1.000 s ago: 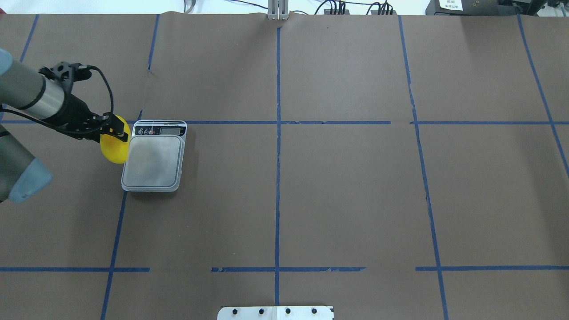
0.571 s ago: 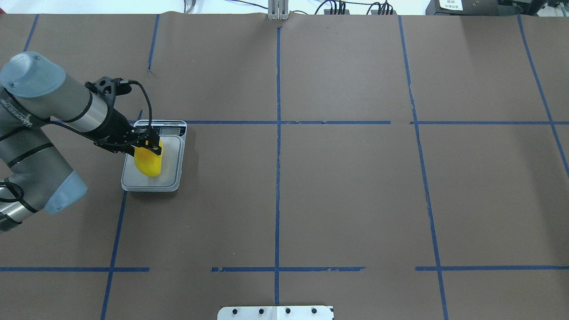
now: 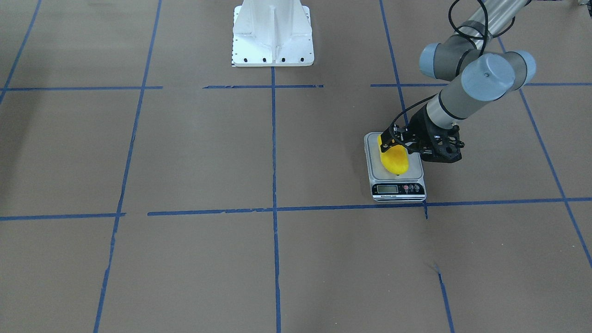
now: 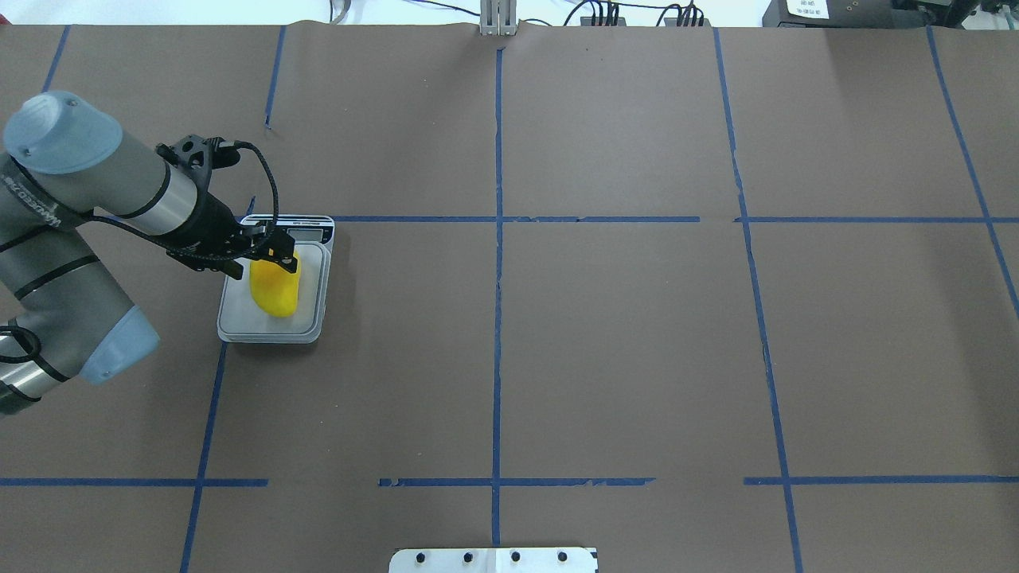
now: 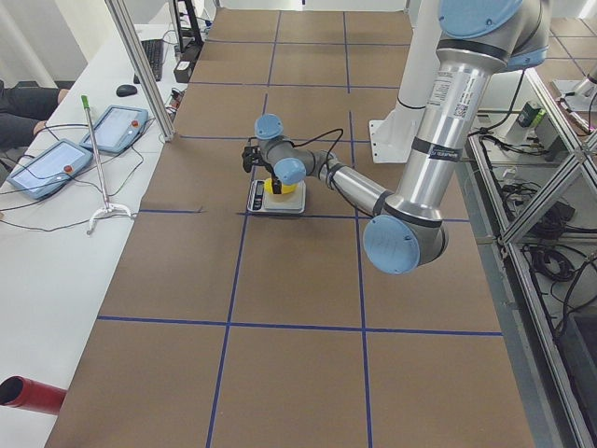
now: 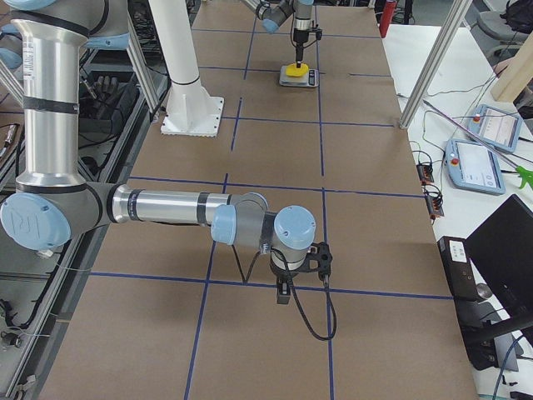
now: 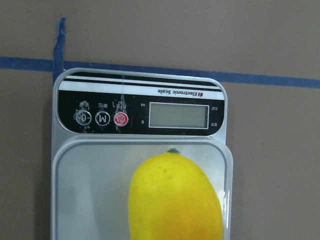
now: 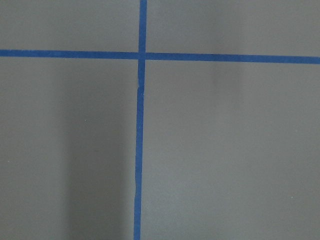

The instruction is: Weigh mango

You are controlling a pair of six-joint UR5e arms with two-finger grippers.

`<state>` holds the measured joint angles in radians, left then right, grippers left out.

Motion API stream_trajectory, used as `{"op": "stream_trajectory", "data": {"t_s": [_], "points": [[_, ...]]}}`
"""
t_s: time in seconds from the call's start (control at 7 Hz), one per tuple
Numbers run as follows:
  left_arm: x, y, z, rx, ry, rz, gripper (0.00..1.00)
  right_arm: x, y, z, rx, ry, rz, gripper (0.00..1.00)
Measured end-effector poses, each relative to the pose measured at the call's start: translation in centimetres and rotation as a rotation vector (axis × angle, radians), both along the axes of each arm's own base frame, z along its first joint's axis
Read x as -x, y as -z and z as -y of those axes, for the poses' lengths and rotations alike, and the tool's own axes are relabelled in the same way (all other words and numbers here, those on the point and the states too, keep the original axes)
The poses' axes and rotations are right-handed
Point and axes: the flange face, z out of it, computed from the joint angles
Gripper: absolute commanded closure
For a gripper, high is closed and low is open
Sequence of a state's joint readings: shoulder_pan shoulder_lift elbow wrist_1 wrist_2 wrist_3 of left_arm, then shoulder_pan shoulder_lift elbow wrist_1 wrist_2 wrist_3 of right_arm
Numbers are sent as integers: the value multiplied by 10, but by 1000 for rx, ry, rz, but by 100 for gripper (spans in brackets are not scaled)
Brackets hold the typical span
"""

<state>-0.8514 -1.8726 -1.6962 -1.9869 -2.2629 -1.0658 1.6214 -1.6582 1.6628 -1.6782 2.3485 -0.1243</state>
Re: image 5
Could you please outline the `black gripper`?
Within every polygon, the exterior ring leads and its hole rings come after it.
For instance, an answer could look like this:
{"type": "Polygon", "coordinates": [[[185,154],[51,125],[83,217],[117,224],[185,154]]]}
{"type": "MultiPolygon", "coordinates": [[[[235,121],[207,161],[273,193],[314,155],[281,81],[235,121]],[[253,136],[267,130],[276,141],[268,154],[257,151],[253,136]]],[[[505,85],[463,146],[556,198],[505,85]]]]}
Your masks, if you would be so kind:
{"type": "Polygon", "coordinates": [[[266,169],[266,171],[270,175],[272,193],[275,195],[282,194],[283,193],[283,184],[282,184],[281,180],[279,179],[279,177],[275,174],[273,166],[270,163],[267,163],[265,161],[262,163],[262,166],[266,169]]]}

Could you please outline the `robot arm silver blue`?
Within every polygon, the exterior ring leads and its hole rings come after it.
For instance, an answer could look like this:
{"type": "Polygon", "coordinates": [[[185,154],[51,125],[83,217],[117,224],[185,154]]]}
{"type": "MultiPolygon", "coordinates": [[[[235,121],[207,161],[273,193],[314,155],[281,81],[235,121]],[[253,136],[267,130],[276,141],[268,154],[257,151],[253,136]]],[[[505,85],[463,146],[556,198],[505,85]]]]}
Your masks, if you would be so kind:
{"type": "Polygon", "coordinates": [[[320,179],[371,215],[363,235],[370,262],[385,273],[409,273],[437,259],[448,245],[439,206],[491,77],[545,61],[550,19],[549,1],[439,3],[439,67],[395,192],[329,150],[300,149],[273,114],[257,119],[257,142],[244,148],[243,168],[263,166],[284,185],[307,176],[320,179]]]}

